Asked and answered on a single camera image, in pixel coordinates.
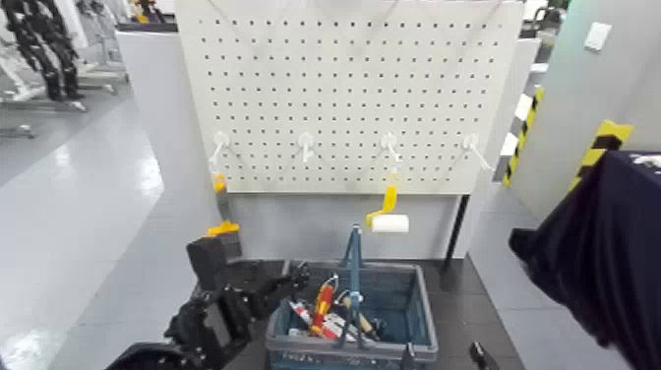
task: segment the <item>white pegboard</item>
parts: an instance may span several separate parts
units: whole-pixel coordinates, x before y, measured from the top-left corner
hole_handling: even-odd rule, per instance
[[[234,192],[467,194],[501,100],[523,6],[510,1],[179,0],[208,155]],[[314,138],[303,161],[299,136]]]

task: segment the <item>white hook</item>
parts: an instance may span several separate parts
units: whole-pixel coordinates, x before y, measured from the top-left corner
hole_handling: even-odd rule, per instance
[[[397,137],[392,133],[388,132],[381,138],[381,148],[387,149],[391,153],[392,158],[395,162],[401,162],[401,154],[394,151],[394,146],[397,145]]]
[[[491,166],[491,164],[489,164],[487,159],[485,159],[484,156],[482,156],[482,154],[477,150],[477,140],[478,138],[477,135],[475,134],[466,135],[466,137],[463,138],[463,142],[461,143],[461,146],[465,151],[472,151],[477,156],[477,158],[480,160],[480,166],[482,167],[482,169],[489,169],[492,171],[496,170],[494,167]]]
[[[315,139],[310,133],[304,132],[298,137],[298,146],[303,148],[303,162],[307,163],[308,159],[315,155],[315,152],[310,148],[315,144]]]
[[[213,154],[209,157],[209,164],[216,167],[218,165],[220,151],[223,148],[229,147],[229,136],[222,131],[218,131],[213,135],[213,143],[215,144],[215,150],[213,150]]]

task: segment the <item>yellow and black striped tape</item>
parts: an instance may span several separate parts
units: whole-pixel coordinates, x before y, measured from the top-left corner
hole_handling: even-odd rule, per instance
[[[525,121],[523,121],[523,125],[521,126],[521,131],[518,132],[518,143],[516,144],[514,155],[511,156],[510,162],[508,162],[508,168],[505,170],[503,183],[506,186],[510,186],[511,177],[514,175],[514,172],[516,171],[516,167],[518,166],[518,156],[523,150],[523,146],[525,146],[526,138],[528,133],[530,132],[530,129],[532,128],[532,125],[535,123],[535,117],[537,116],[537,107],[539,106],[539,102],[542,100],[543,96],[544,96],[544,88],[537,87],[537,89],[535,90],[535,96],[532,98],[532,105],[530,106],[530,110],[528,111],[528,116],[525,117]]]
[[[581,178],[585,177],[601,155],[606,151],[618,151],[622,144],[629,139],[631,130],[633,130],[633,126],[630,125],[618,125],[612,121],[602,122],[594,136],[592,146],[580,162],[580,167],[576,172],[576,177],[571,181],[569,191],[580,182]]]

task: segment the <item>black cloth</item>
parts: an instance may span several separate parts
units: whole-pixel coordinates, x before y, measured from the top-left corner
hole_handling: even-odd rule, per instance
[[[606,152],[511,248],[532,281],[637,370],[661,369],[661,168]]]

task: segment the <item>light switch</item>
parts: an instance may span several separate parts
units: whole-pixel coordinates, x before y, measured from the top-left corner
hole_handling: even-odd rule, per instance
[[[599,22],[593,23],[585,39],[585,47],[596,51],[601,50],[612,28],[613,25],[606,25]]]

